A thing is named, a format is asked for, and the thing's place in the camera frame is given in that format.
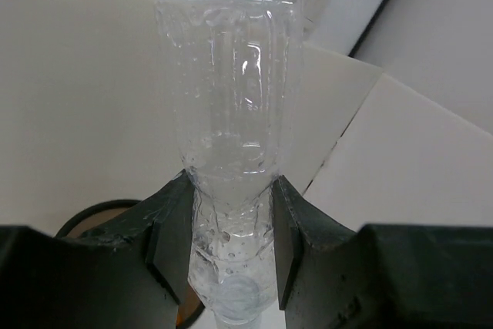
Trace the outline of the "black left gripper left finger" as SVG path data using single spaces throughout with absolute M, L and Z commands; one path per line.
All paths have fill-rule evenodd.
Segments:
M 1 228 L 3 328 L 173 328 L 186 296 L 193 186 L 185 172 L 78 238 Z

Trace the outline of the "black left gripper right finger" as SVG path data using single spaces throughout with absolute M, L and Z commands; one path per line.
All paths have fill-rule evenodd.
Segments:
M 341 225 L 273 183 L 279 307 L 288 328 L 490 328 L 489 227 Z

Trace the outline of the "clear unlabelled plastic bottle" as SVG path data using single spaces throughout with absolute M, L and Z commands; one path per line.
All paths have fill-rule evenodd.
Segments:
M 302 4 L 155 0 L 195 188 L 188 281 L 219 328 L 258 328 L 277 298 L 270 188 L 290 148 Z

